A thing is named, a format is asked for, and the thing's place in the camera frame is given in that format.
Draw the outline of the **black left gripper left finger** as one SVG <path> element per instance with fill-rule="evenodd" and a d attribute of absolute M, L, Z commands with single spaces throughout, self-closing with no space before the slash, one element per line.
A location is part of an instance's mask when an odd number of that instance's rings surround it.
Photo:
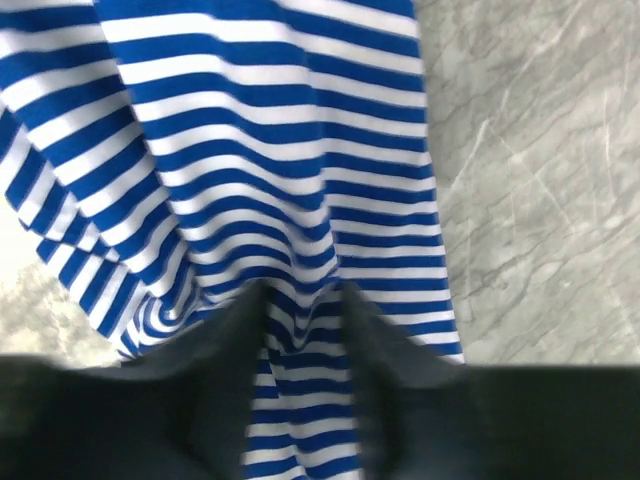
<path fill-rule="evenodd" d="M 118 366 L 1 359 L 5 479 L 241 479 L 270 291 Z"/>

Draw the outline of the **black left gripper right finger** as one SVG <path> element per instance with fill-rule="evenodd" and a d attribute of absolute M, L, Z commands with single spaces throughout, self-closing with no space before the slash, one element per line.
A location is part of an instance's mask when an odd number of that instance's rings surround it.
<path fill-rule="evenodd" d="M 342 289 L 368 479 L 635 479 L 635 366 L 467 365 L 418 345 Z"/>

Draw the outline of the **blue white striped tank top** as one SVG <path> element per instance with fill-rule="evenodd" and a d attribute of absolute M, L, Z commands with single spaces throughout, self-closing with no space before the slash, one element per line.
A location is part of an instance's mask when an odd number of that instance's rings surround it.
<path fill-rule="evenodd" d="M 460 360 L 409 1 L 5 1 L 1 188 L 127 360 L 274 282 L 248 479 L 360 475 L 338 287 Z"/>

